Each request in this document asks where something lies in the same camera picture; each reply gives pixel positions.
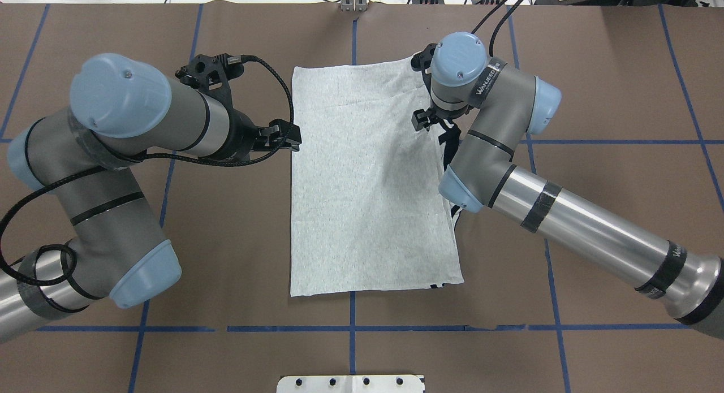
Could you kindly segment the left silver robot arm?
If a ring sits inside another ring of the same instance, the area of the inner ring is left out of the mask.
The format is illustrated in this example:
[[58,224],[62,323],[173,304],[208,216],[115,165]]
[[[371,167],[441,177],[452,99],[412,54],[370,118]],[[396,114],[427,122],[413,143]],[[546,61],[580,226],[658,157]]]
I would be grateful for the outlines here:
[[37,247],[16,262],[2,258],[2,342],[84,311],[108,298],[140,305],[178,282],[171,241],[131,167],[147,159],[235,168],[260,163],[302,142],[293,118],[259,127],[233,104],[230,81],[255,55],[197,55],[173,77],[147,63],[103,53],[72,79],[65,109],[11,140],[11,172],[31,188],[2,218],[54,195],[75,237]]

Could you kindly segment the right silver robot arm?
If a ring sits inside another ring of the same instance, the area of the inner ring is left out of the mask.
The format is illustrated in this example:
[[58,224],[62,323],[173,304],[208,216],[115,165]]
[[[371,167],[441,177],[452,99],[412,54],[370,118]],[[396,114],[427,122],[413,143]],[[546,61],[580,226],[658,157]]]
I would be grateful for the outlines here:
[[512,161],[523,136],[550,123],[557,87],[488,55],[467,32],[427,45],[411,68],[431,97],[428,109],[413,113],[415,130],[478,111],[463,140],[449,128],[438,190],[454,210],[497,211],[662,303],[683,326],[722,339],[722,257],[690,252]]

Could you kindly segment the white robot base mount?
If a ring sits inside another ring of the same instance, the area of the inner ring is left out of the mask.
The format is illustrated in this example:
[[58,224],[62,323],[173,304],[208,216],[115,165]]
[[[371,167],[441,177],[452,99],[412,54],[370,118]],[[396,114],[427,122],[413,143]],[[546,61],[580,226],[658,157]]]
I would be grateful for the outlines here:
[[277,383],[277,392],[425,392],[423,375],[290,375]]

